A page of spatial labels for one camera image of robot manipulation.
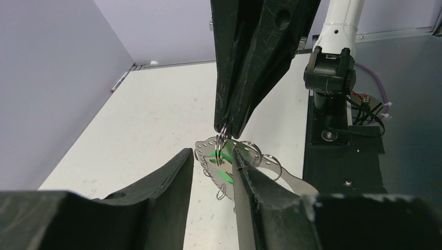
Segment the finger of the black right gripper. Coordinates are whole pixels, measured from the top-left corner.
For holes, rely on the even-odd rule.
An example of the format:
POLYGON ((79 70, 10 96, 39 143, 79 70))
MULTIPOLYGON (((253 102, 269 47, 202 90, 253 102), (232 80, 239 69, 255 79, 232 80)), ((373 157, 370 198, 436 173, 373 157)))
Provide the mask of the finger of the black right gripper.
POLYGON ((253 111, 290 68, 319 1, 234 1, 228 44, 228 136, 239 138, 253 111))
POLYGON ((239 1, 211 1, 214 44, 217 67, 214 128, 220 132, 223 126, 228 133, 239 133, 240 123, 234 122, 235 87, 238 81, 240 61, 238 43, 242 32, 239 1))

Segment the green key tag with key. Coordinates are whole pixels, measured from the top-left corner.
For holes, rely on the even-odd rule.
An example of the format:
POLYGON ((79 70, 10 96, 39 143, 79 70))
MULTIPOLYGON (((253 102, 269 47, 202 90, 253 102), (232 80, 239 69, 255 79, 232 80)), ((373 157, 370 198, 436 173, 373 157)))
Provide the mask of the green key tag with key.
POLYGON ((217 152, 211 152, 210 163, 213 164, 209 170, 210 175, 223 180, 226 184, 233 185, 232 177, 232 157, 224 153, 220 154, 219 159, 216 158, 217 152))

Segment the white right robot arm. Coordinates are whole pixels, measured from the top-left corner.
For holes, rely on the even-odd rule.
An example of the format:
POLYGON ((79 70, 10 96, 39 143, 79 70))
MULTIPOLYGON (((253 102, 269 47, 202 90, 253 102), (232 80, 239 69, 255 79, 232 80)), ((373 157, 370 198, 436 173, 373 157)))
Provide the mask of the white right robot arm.
MULTIPOLYGON (((363 1, 330 1, 304 70, 325 96, 355 84, 355 38, 363 1)), ((253 111, 287 73, 319 1, 211 1, 217 67, 214 129, 239 138, 253 111)))

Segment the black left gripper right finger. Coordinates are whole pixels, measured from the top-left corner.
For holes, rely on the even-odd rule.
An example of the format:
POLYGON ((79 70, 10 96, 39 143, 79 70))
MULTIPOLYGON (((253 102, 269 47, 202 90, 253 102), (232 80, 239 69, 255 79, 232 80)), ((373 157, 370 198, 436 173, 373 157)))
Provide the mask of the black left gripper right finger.
POLYGON ((234 170, 240 249, 441 249, 441 209, 409 195, 303 195, 234 170))

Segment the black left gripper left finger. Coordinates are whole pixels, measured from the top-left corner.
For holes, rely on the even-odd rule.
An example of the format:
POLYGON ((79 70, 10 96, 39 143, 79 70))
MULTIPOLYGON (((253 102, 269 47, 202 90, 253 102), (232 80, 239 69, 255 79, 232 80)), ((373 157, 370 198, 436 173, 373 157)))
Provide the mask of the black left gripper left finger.
POLYGON ((193 167, 193 151, 185 148, 103 199, 1 192, 1 249, 182 249, 193 167))

